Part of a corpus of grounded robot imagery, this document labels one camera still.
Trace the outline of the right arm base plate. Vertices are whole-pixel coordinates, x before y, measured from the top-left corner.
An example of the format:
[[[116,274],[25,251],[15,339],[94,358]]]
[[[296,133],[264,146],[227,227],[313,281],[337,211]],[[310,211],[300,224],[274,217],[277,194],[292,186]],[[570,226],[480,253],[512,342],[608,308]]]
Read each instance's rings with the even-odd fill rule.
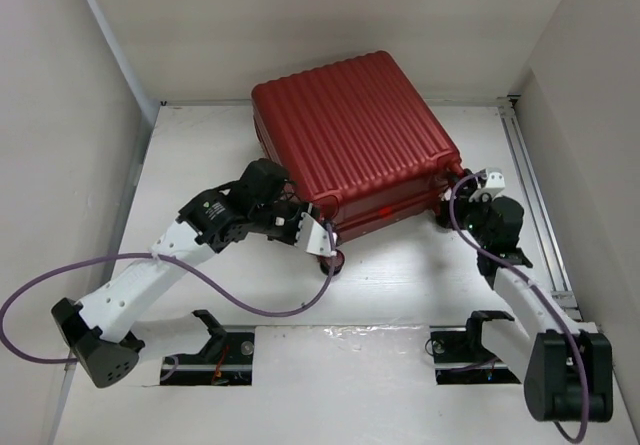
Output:
[[[474,311],[464,325],[431,326],[425,352],[433,359],[438,385],[520,384],[520,380],[481,344],[483,326],[514,318],[502,311]]]

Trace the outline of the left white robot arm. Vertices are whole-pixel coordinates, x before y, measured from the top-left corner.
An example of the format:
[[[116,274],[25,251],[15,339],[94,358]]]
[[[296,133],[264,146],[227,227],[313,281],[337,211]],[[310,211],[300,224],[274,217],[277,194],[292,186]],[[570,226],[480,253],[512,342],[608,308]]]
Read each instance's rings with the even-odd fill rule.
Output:
[[[205,190],[183,206],[149,257],[131,262],[76,302],[61,299],[52,316],[94,385],[112,386],[144,360],[177,355],[216,359],[227,333],[209,311],[159,321],[140,317],[189,270],[250,233],[298,244],[312,207],[292,189],[283,167],[254,160],[240,179]]]

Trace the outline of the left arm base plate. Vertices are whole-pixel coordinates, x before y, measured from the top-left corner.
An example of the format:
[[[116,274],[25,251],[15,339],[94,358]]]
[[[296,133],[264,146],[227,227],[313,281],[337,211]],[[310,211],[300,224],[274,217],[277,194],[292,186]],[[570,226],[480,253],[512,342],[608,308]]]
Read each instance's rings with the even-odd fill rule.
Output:
[[[195,354],[165,357],[160,386],[250,386],[255,352],[255,328],[223,327],[208,311],[193,314],[203,322],[209,340]]]

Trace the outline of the red suitcase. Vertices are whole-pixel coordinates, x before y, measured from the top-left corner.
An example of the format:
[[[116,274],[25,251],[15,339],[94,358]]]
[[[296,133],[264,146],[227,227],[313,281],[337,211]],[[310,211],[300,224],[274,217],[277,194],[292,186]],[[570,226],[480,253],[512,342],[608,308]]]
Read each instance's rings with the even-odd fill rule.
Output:
[[[257,138],[339,243],[439,212],[461,153],[394,58],[375,51],[256,85]]]

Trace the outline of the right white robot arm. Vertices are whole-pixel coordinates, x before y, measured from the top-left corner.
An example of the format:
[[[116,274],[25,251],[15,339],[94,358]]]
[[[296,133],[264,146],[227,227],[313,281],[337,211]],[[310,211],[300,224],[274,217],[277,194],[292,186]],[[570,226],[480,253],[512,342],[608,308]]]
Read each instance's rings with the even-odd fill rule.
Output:
[[[490,353],[522,383],[525,404],[539,422],[608,422],[613,415],[612,346],[561,309],[527,272],[519,247],[524,209],[501,186],[471,174],[452,188],[452,228],[477,252],[477,267],[510,312],[478,312],[462,334],[473,358]]]

